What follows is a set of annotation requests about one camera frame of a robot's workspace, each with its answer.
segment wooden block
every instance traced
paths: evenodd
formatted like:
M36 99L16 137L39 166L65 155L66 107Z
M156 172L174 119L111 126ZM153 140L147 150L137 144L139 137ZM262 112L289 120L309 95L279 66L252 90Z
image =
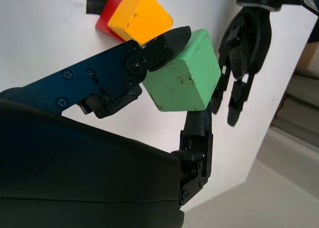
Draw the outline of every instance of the wooden block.
M209 33L192 32L185 49L163 68L148 72L143 84L160 111L206 109L221 71Z
M124 40L140 45L171 28L173 19L156 0L122 0L108 26Z
M95 25L95 28L109 35L110 37L120 41L125 42L118 34L116 34L111 28L109 28L108 23L113 13L115 12L118 5L122 0L108 0L103 8L103 11L100 15L98 22Z

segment dirt spot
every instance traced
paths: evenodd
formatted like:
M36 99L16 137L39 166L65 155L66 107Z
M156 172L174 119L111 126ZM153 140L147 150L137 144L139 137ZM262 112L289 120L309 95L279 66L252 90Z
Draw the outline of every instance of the dirt spot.
M195 82L191 76L188 77L188 80L191 82L191 84L195 84Z
M184 79L182 76L177 76L177 79L181 84L184 84Z
M172 86L167 85L166 87L167 87L167 89L168 89L168 91L169 91L170 93L174 94L174 90L173 90L173 87L172 87Z
M151 97L151 99L153 100L153 102L154 102L154 104L155 104L155 106L159 109L159 110L162 110L163 109L163 107L162 106L160 106L160 105L158 105L156 102L155 102L155 99L154 99L154 97L150 94L150 97Z

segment robotic hand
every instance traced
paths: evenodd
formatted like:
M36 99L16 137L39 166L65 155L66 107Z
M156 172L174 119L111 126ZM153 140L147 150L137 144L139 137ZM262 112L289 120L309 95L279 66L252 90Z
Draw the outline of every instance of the robotic hand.
M296 4L319 14L312 0L237 0L237 4L243 8L231 21L219 47L222 76L211 99L212 111L216 114L232 72L235 82L227 118L231 126L238 121L248 100L254 76L261 70L266 58L272 35L270 12L279 11L283 4ZM246 82L243 81L245 75L248 76Z
M211 108L188 112L178 151L62 117L77 104L110 116L136 100L191 36L168 31L125 42L23 88L0 93L0 227L180 228L211 173Z

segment black tape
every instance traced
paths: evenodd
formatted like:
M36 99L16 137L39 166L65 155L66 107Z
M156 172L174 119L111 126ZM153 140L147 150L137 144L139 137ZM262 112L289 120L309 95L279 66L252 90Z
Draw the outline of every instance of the black tape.
M108 0L86 0L86 13L100 15Z

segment robotic arm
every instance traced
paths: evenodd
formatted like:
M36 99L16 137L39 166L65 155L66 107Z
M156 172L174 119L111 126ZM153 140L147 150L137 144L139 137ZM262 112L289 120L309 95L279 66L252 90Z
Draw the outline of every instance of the robotic arm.
M61 113L110 116L136 100L191 36L189 26L135 41L23 88L0 93L0 227L177 228L180 206L211 173L211 108L188 112L179 150L167 153Z

